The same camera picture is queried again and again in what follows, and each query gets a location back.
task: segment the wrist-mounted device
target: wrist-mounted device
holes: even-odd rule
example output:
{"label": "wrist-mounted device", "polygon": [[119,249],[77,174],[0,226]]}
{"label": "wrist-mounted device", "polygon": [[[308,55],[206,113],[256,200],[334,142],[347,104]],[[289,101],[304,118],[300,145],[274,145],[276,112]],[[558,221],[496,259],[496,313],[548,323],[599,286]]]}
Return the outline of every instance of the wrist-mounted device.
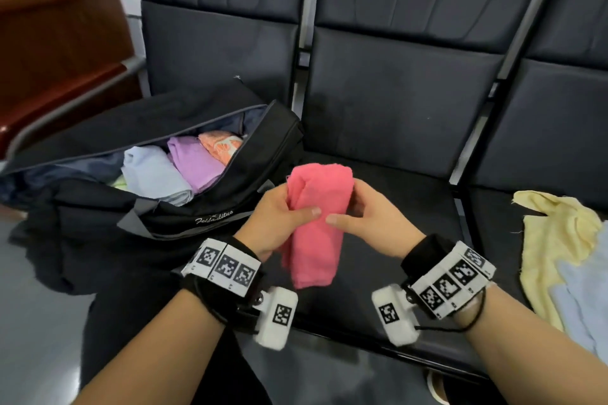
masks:
{"label": "wrist-mounted device", "polygon": [[[479,320],[485,288],[496,267],[461,241],[437,234],[425,237],[401,262],[406,280],[376,290],[371,299],[392,344],[415,342],[421,330],[466,332]],[[431,319],[442,320],[479,300],[478,311],[464,328],[421,327],[414,314],[420,307]]]}
{"label": "wrist-mounted device", "polygon": [[285,347],[298,303],[293,291],[260,291],[262,263],[234,237],[205,240],[181,271],[182,288],[234,330],[254,335],[264,347]]}

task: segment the bag strap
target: bag strap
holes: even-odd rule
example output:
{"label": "bag strap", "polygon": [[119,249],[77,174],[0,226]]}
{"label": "bag strap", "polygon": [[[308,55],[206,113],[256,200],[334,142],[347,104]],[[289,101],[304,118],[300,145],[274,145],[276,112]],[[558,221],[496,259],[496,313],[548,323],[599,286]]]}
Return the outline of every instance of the bag strap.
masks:
{"label": "bag strap", "polygon": [[[258,189],[258,192],[263,194],[269,189],[274,188],[274,184],[269,179],[264,182]],[[205,232],[212,231],[213,229],[217,229],[218,227],[224,226],[228,223],[232,223],[233,221],[239,221],[243,218],[250,217],[253,211],[250,212],[241,212],[236,215],[229,216],[220,221],[216,221],[213,224],[193,227],[192,229],[187,229],[184,232],[180,232],[179,234],[156,234],[151,232],[146,225],[143,224],[141,216],[154,211],[160,201],[151,200],[148,198],[138,198],[135,200],[133,208],[122,217],[122,219],[116,224],[123,231],[129,232],[130,234],[138,235],[140,237],[145,237],[146,239],[152,240],[178,240],[183,239],[184,237],[193,237],[194,235],[204,234]]]}

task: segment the open bag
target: open bag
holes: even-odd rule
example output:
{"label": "open bag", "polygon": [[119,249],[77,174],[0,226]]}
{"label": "open bag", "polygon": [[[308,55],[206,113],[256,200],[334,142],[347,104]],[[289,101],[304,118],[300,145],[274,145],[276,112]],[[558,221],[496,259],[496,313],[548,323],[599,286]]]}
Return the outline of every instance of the open bag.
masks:
{"label": "open bag", "polygon": [[[167,147],[172,136],[211,130],[244,135],[220,177],[186,205],[142,198],[87,179],[24,182],[45,165]],[[2,203],[28,212],[11,234],[27,248],[36,277],[71,294],[95,293],[125,266],[172,269],[206,234],[232,234],[263,192],[285,181],[303,133],[281,103],[265,104],[239,80],[215,90],[180,90],[127,103],[20,152],[0,174]]]}

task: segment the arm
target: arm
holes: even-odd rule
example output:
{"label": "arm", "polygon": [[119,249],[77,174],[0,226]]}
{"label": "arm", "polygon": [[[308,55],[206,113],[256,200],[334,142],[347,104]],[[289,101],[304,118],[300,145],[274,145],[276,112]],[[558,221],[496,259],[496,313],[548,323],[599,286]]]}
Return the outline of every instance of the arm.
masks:
{"label": "arm", "polygon": [[[355,216],[329,215],[328,224],[403,259],[423,238],[384,195],[355,181]],[[477,314],[455,315],[467,326]],[[486,291],[483,314],[467,332],[490,377],[513,405],[595,405],[608,400],[608,366],[497,286]]]}
{"label": "arm", "polygon": [[[235,234],[261,261],[298,226],[316,219],[318,208],[289,211],[287,187],[264,194]],[[73,405],[186,405],[224,331],[196,296],[186,290],[131,340],[80,392]]]}

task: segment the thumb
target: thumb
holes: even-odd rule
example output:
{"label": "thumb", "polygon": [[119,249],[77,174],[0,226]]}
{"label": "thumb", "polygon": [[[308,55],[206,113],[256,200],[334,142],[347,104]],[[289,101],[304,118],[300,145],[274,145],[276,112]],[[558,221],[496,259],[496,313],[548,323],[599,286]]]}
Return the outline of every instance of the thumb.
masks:
{"label": "thumb", "polygon": [[350,215],[327,215],[325,222],[330,226],[353,235],[361,236],[363,230],[363,218],[356,218]]}
{"label": "thumb", "polygon": [[321,209],[319,207],[300,208],[299,210],[289,212],[289,216],[295,229],[320,217]]}

